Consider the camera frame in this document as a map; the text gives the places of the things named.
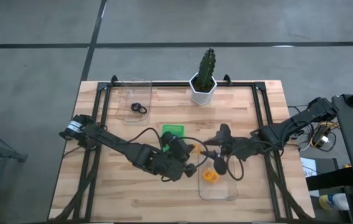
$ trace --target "concrete floor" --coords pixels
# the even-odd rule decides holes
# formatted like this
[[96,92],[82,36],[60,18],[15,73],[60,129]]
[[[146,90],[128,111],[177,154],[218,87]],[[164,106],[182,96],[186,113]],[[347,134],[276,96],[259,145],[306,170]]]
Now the concrete floor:
[[[89,43],[100,0],[0,0],[0,44]],[[353,41],[352,0],[109,0],[98,42]],[[187,80],[205,49],[96,49],[88,80]],[[353,47],[215,48],[215,77],[282,80],[289,105],[353,92]],[[87,49],[0,49],[0,137],[10,161],[0,186],[0,223],[44,221]],[[347,155],[336,150],[305,157]]]

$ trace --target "wooden tabletop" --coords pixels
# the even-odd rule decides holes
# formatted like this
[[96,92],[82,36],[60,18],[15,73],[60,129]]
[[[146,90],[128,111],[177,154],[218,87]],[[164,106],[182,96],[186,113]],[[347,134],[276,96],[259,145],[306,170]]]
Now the wooden tabletop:
[[[277,123],[289,118],[281,81],[265,82],[273,121]],[[75,114],[92,114],[96,85],[97,82],[81,83]],[[106,125],[108,131],[123,139],[132,139],[146,127],[153,127],[161,133],[164,124],[184,125],[185,136],[202,141],[213,137],[221,123],[229,125],[233,136],[249,137],[250,131],[258,128],[252,90],[247,87],[218,87],[213,101],[204,106],[196,106],[190,100],[189,88],[153,87],[150,120],[146,126],[126,126],[116,118],[120,94],[120,88],[111,89]],[[137,142],[158,147],[157,138],[151,132],[142,135]],[[70,141],[65,151],[74,147],[76,141]],[[83,151],[79,149],[72,152],[62,161],[50,218],[63,210],[77,190]],[[295,147],[285,148],[282,164],[289,191],[305,212],[313,217],[314,212],[300,155]],[[240,167],[237,162],[234,167],[236,175],[239,175]],[[91,220],[92,222],[274,220],[264,157],[258,155],[248,158],[244,162],[244,173],[244,178],[236,184],[238,191],[236,200],[202,200],[198,190],[198,179],[201,174],[196,173],[191,178],[184,175],[177,182],[162,182],[160,176],[136,169],[123,155],[103,147]],[[284,216],[280,194],[279,204]]]

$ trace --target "potted plant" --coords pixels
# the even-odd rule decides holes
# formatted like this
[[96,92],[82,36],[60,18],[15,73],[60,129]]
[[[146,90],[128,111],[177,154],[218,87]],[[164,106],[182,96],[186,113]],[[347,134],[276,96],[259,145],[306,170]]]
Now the potted plant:
[[216,89],[216,81],[213,77],[215,61],[214,49],[210,48],[200,62],[199,72],[189,81],[191,100],[198,105],[205,105],[213,99]]

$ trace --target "orange object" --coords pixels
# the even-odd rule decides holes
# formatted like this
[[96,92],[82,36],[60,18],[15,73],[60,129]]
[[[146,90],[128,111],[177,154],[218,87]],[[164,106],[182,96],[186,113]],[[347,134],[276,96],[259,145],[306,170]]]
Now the orange object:
[[215,183],[219,180],[219,175],[216,172],[212,171],[210,168],[208,168],[208,170],[203,172],[203,178],[204,180]]
[[200,155],[200,151],[201,151],[201,146],[199,144],[193,144],[195,146],[195,148],[193,149],[193,152],[197,155]]

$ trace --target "white hexagonal pot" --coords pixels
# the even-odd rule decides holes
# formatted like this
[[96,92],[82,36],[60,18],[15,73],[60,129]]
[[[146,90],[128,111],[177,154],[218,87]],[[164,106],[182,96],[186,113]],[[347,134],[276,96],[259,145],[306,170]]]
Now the white hexagonal pot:
[[209,91],[208,93],[202,93],[202,92],[196,91],[195,88],[193,88],[192,81],[197,75],[198,75],[198,73],[193,75],[193,77],[189,80],[189,85],[191,88],[190,98],[198,105],[205,105],[205,104],[211,102],[211,100],[213,99],[213,95],[214,95],[217,84],[216,84],[214,77],[212,77],[213,82],[214,82],[214,86],[211,89],[211,91]]

